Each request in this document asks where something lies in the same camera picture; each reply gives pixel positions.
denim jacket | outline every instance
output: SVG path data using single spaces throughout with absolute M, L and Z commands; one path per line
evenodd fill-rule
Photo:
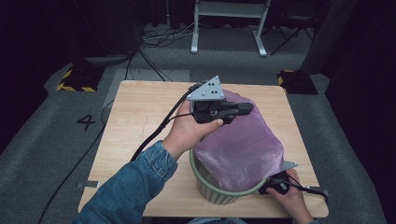
M 177 168 L 158 141 L 124 165 L 84 205 L 73 223 L 139 223 L 146 204 Z

wrist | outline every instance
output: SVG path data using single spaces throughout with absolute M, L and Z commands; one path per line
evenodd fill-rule
M 294 217 L 294 220 L 297 224 L 308 224 L 315 221 L 315 219 L 309 213 L 302 216 Z
M 179 149 L 178 145 L 176 145 L 174 141 L 171 141 L 168 137 L 163 139 L 163 148 L 168 151 L 169 155 L 171 155 L 175 161 L 177 161 L 184 152 L 183 150 Z

wooden table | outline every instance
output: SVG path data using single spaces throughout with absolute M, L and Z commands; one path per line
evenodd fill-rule
M 177 100 L 193 83 L 122 81 L 111 110 L 96 158 L 89 176 L 101 185 L 134 155 L 140 144 L 152 134 Z M 285 148 L 285 160 L 296 161 L 301 184 L 318 186 L 285 92 L 278 86 L 222 84 L 224 90 L 237 92 L 255 102 L 264 120 Z M 164 139 L 172 123 L 154 139 Z M 78 211 L 97 191 L 85 188 Z M 318 195 L 304 194 L 313 217 L 326 217 L 328 207 Z M 174 176 L 163 191 L 148 203 L 146 217 L 289 217 L 269 195 L 254 193 L 228 205 L 205 200 L 196 187 L 189 153 L 178 160 Z

green plastic basket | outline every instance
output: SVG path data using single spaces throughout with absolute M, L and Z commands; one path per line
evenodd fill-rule
M 226 191 L 219 188 L 219 185 L 217 184 L 217 181 L 214 179 L 214 177 L 207 171 L 198 158 L 196 158 L 193 149 L 190 150 L 190 164 L 195 176 L 197 177 L 198 190 L 202 196 L 211 203 L 221 205 L 233 203 L 236 199 L 249 195 L 258 190 L 265 183 L 265 179 L 263 179 L 254 187 L 245 191 Z

gray carpet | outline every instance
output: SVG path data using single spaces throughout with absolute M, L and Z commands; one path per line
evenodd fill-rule
M 220 76 L 222 83 L 277 85 L 278 70 L 300 67 L 309 48 L 304 33 L 274 56 L 262 58 L 251 31 L 252 27 L 204 30 L 195 55 L 190 54 L 190 36 L 166 48 L 143 51 L 163 71 L 187 71 L 186 76 L 175 76 L 174 81 L 196 82 Z M 262 40 L 270 51 L 282 37 L 273 30 Z M 53 191 L 101 131 L 102 120 L 111 109 L 108 106 L 104 110 L 104 106 L 114 98 L 126 63 L 106 69 L 98 92 L 56 91 L 68 67 L 60 68 L 48 80 L 45 88 L 49 97 L 0 157 L 0 223 L 37 223 Z M 139 53 L 132 59 L 131 70 L 135 79 L 152 78 L 136 74 L 151 70 Z M 324 95 L 328 79 L 322 75 L 312 78 L 319 95 L 288 95 L 288 99 L 319 183 L 331 194 L 330 214 L 320 222 L 386 223 L 374 185 Z M 87 115 L 92 115 L 95 123 L 84 131 L 85 125 L 77 121 Z M 76 184 L 87 180 L 98 142 L 57 193 L 43 223 L 68 223 L 77 215 L 81 189 L 76 189 Z

